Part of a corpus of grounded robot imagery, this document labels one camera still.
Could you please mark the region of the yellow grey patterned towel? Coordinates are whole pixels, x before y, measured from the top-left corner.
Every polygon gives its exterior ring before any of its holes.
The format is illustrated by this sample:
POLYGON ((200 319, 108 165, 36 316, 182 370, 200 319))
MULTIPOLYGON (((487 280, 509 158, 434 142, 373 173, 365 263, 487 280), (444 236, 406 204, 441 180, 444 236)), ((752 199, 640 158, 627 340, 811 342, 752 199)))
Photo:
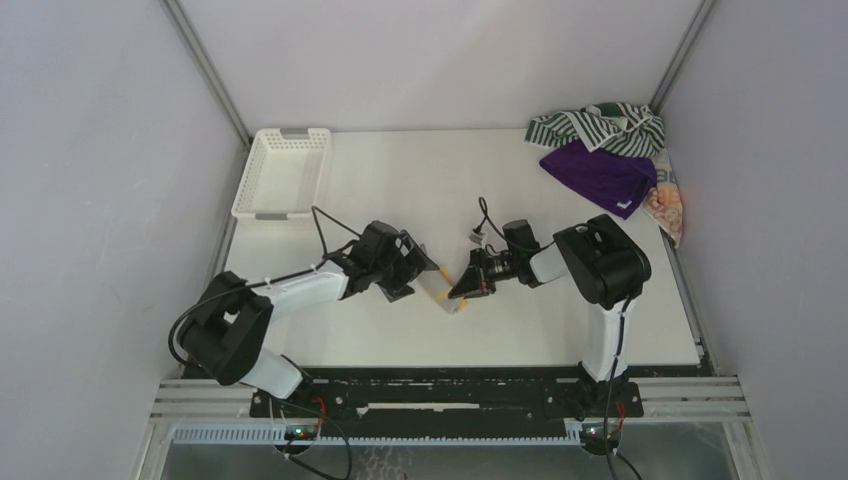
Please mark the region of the yellow grey patterned towel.
POLYGON ((449 297, 454 282, 444 267, 421 272, 417 281, 430 298, 449 315, 457 314, 468 306, 468 301, 464 298, 449 297))

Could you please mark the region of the purple towel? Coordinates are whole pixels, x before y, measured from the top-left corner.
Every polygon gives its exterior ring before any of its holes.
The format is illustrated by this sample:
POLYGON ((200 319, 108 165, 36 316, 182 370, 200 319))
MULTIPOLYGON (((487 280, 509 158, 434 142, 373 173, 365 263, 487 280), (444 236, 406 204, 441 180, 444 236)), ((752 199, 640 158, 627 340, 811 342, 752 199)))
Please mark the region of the purple towel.
POLYGON ((657 186, 650 158, 623 157, 603 149, 590 152, 581 140, 555 149, 539 165, 562 185, 624 220, 657 186))

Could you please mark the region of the white plastic basket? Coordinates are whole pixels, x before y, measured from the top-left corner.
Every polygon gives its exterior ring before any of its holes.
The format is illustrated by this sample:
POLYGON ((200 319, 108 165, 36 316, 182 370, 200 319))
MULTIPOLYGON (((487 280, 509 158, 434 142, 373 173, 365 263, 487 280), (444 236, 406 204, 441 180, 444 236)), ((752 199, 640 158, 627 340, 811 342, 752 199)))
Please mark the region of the white plastic basket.
POLYGON ((251 146, 231 215, 260 225, 299 221, 322 202, 332 159, 326 128, 259 130, 251 146))

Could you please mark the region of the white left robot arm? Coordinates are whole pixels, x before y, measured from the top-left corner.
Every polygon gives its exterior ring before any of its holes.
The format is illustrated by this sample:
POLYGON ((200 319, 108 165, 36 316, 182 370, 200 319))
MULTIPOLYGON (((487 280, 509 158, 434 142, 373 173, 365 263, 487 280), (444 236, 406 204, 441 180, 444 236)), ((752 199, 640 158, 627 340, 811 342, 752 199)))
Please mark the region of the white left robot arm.
POLYGON ((173 324, 169 347, 185 351, 183 364, 198 366, 220 385, 262 390, 286 415, 298 417, 310 409, 313 392, 296 363, 265 348, 270 326, 371 286, 388 301, 398 301, 414 294, 411 284, 422 273, 438 268, 407 231, 373 221, 305 270, 255 283, 231 271, 216 275, 173 324))

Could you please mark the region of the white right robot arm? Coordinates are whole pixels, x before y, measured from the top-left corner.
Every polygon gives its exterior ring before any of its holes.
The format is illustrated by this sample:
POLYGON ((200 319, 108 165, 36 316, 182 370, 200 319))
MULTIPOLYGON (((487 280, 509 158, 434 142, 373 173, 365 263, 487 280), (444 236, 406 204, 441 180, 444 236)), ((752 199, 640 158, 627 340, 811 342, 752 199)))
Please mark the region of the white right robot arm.
POLYGON ((555 233, 545 247, 524 219, 506 223, 501 233, 507 249, 471 250, 465 271, 446 297, 486 297, 496 292, 499 281, 513 278, 530 288, 571 279, 589 305, 587 351, 580 367, 591 380, 578 388, 578 402, 589 415, 605 415, 618 400, 610 381, 628 368, 624 347, 630 316, 652 275, 647 255, 607 214, 555 233))

